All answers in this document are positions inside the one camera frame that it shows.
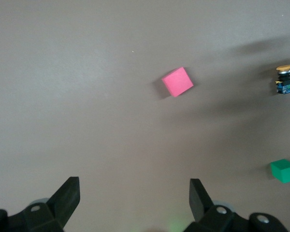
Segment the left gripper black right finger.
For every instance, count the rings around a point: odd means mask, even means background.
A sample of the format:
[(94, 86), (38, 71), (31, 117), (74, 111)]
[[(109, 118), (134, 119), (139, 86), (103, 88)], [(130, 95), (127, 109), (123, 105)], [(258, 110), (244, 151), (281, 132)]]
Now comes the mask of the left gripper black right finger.
[(289, 232), (276, 217), (253, 213), (248, 219), (211, 200), (199, 179), (189, 183), (189, 205), (194, 217), (183, 232)]

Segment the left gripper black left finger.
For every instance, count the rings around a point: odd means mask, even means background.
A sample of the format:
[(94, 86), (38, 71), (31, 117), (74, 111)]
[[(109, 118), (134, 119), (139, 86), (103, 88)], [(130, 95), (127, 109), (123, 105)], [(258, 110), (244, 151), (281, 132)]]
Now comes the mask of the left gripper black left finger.
[(79, 177), (69, 177), (45, 203), (31, 204), (12, 216), (0, 209), (0, 232), (64, 232), (79, 203)]

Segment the orange capped push button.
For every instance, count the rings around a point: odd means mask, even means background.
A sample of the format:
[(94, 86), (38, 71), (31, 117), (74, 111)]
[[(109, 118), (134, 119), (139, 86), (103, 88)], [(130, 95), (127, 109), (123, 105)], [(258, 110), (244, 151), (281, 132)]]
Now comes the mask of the orange capped push button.
[(278, 79), (275, 81), (277, 94), (290, 93), (290, 64), (276, 68)]

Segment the green foam cube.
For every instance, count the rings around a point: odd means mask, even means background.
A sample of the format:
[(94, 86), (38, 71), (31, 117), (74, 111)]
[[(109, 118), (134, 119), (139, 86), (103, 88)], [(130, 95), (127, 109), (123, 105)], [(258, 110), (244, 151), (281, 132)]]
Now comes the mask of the green foam cube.
[(287, 159), (280, 159), (270, 163), (273, 177), (282, 183), (290, 182), (290, 161)]

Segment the brown table mat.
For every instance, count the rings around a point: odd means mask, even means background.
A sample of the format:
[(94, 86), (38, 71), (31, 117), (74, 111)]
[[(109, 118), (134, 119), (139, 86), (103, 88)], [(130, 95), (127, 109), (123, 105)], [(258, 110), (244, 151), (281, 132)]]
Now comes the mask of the brown table mat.
[(0, 208), (77, 176), (66, 232), (182, 232), (198, 178), (290, 232), (288, 64), (290, 0), (0, 0)]

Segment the pink foam cube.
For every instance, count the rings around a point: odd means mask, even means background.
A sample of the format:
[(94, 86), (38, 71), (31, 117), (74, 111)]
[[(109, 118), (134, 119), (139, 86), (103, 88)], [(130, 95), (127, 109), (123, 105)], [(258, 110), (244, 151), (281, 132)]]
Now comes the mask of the pink foam cube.
[(194, 86), (184, 67), (177, 68), (162, 78), (170, 95), (178, 97)]

